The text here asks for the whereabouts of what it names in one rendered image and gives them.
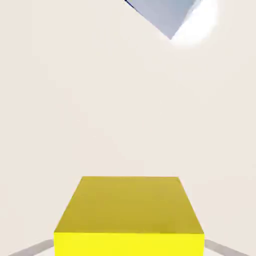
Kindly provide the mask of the small yellow cube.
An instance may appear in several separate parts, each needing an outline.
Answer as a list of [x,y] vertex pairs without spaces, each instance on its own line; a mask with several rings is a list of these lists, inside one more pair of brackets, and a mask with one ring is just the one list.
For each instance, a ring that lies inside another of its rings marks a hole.
[[178,177],[84,176],[53,235],[54,256],[204,256]]

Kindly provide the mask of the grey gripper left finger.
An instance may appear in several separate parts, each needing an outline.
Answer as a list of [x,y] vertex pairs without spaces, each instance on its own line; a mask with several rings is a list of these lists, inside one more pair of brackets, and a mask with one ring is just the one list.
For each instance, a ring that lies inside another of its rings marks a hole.
[[45,250],[48,250],[54,246],[53,239],[47,239],[40,243],[34,244],[30,247],[24,248],[20,251],[9,254],[8,256],[35,256]]

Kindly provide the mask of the large blue box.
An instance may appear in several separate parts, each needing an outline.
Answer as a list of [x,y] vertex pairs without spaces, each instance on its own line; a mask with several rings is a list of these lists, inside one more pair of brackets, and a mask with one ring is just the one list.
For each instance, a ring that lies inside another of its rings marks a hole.
[[172,39],[202,0],[124,0],[168,39]]

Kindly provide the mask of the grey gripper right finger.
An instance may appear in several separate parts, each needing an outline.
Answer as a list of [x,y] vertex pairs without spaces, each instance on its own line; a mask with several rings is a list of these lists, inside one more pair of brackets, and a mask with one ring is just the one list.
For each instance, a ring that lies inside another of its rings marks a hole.
[[248,254],[242,253],[240,251],[237,251],[225,245],[216,243],[209,239],[204,240],[204,247],[222,256],[249,256]]

